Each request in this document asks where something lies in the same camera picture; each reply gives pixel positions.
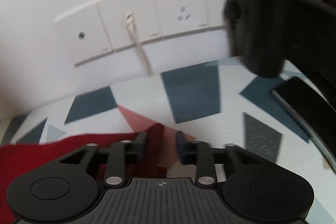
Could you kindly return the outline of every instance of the geometric patterned tablecloth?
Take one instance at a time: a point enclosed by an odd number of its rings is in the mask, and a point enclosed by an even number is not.
[[[310,224],[335,224],[336,175],[315,144],[276,103],[269,91],[298,76],[314,85],[286,61],[273,79],[248,71],[238,57],[167,71],[161,75],[114,84],[73,96],[0,122],[1,145],[46,143],[82,133],[121,133],[145,129],[154,122],[166,126],[160,165],[168,175],[195,175],[181,166],[174,133],[214,147],[235,143],[289,169],[310,182],[315,201]],[[216,166],[219,181],[225,180]]]

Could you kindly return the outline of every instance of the outlet hole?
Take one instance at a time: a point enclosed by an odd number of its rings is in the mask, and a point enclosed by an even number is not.
[[[80,32],[79,35],[78,35],[78,38],[79,38],[80,40],[83,40],[84,37],[85,37],[85,32]]]

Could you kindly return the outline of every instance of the red object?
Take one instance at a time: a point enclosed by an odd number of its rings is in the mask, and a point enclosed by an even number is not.
[[[156,155],[160,151],[164,126],[156,123],[149,127],[145,156],[142,164],[128,166],[127,173],[137,177],[166,177],[167,169],[159,167]],[[73,136],[44,145],[22,144],[0,147],[0,224],[14,221],[11,209],[7,204],[6,190],[18,176],[48,163],[87,143],[97,143],[101,148],[122,140],[133,140],[137,133],[130,134],[83,134]],[[104,176],[104,168],[100,168],[99,176]]]

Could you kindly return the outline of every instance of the pink triangle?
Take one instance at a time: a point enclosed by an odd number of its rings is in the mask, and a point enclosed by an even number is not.
[[[125,107],[118,105],[119,111],[124,116],[130,127],[134,132],[145,130],[155,122],[147,117],[137,114]],[[175,145],[175,133],[177,130],[165,126],[163,133],[162,149],[158,156],[158,165],[162,167],[171,168],[178,160],[176,145]],[[185,138],[189,141],[196,140],[195,137],[185,134]]]

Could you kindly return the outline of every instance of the wall socket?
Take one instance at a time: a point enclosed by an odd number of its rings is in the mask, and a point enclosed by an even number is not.
[[[205,0],[154,0],[163,35],[208,27]]]

